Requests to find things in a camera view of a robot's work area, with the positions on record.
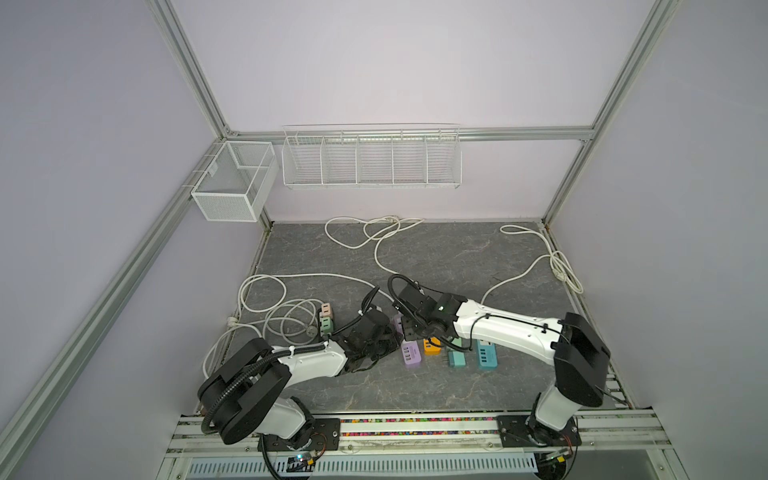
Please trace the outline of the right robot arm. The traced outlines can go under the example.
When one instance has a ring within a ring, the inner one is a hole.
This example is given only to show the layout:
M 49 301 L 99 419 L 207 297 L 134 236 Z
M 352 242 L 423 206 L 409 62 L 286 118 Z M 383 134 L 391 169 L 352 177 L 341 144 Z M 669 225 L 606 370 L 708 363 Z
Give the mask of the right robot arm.
M 582 408 L 603 404 L 611 352 L 581 315 L 531 317 L 442 292 L 435 299 L 414 280 L 392 274 L 387 290 L 409 340 L 425 339 L 463 351 L 482 341 L 529 355 L 554 368 L 527 421 L 533 432 L 560 433 Z

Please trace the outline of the orange power strip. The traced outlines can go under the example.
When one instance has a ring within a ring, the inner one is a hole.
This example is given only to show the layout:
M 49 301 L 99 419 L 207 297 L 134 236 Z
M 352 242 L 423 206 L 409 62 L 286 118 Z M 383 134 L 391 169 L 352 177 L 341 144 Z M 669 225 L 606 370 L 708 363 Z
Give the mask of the orange power strip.
M 442 351 L 442 345 L 437 338 L 427 338 L 423 340 L 423 349 L 426 356 L 436 356 Z

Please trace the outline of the purple power strip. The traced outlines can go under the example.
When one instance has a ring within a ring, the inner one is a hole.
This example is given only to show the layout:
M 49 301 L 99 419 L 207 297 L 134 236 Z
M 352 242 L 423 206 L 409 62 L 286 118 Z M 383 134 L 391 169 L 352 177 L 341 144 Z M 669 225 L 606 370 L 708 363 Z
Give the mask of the purple power strip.
M 416 341 L 406 340 L 402 325 L 402 315 L 396 314 L 391 323 L 393 324 L 400 339 L 400 351 L 406 368 L 417 368 L 422 363 L 422 356 Z

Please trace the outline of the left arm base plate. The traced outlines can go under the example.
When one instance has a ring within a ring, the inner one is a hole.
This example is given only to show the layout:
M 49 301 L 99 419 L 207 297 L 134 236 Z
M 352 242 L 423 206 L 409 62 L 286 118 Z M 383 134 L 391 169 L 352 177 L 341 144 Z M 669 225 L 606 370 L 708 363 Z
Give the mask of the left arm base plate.
M 338 417 L 315 418 L 302 426 L 288 439 L 277 435 L 266 435 L 259 441 L 258 450 L 267 452 L 288 451 L 336 451 L 341 440 L 341 419 Z

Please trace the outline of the teal power strip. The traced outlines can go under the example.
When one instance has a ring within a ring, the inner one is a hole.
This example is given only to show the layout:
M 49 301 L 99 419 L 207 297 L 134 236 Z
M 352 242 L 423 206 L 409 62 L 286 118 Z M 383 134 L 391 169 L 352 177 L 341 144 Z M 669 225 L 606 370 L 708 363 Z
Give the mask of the teal power strip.
M 477 340 L 476 348 L 480 370 L 494 370 L 498 367 L 497 352 L 494 344 Z

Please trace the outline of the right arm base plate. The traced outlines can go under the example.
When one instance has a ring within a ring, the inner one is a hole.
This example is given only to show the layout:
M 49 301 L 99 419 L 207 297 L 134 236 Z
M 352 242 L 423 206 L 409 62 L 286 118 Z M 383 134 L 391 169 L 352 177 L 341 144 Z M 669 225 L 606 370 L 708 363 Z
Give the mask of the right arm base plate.
M 528 414 L 499 415 L 496 418 L 504 448 L 577 447 L 582 445 L 576 418 L 571 417 L 561 430 L 544 426 Z

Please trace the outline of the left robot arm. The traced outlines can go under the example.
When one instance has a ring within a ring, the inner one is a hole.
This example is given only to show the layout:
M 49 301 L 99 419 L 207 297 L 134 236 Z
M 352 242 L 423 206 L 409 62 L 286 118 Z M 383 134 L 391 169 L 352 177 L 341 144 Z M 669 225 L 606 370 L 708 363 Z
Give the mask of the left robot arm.
M 300 399 L 283 392 L 309 380 L 364 372 L 400 348 L 402 335 L 374 304 L 379 293 L 372 288 L 352 321 L 316 343 L 277 348 L 262 338 L 247 341 L 199 388 L 201 432 L 226 445 L 253 433 L 274 436 L 290 449 L 308 445 L 321 427 Z

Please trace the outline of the teal plug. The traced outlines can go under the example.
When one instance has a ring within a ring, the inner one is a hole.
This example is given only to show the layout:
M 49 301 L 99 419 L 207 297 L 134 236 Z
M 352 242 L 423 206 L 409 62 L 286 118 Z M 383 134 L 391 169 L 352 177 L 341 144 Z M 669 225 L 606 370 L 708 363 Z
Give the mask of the teal plug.
M 447 353 L 448 365 L 450 368 L 458 369 L 467 366 L 466 356 L 461 351 L 449 350 Z

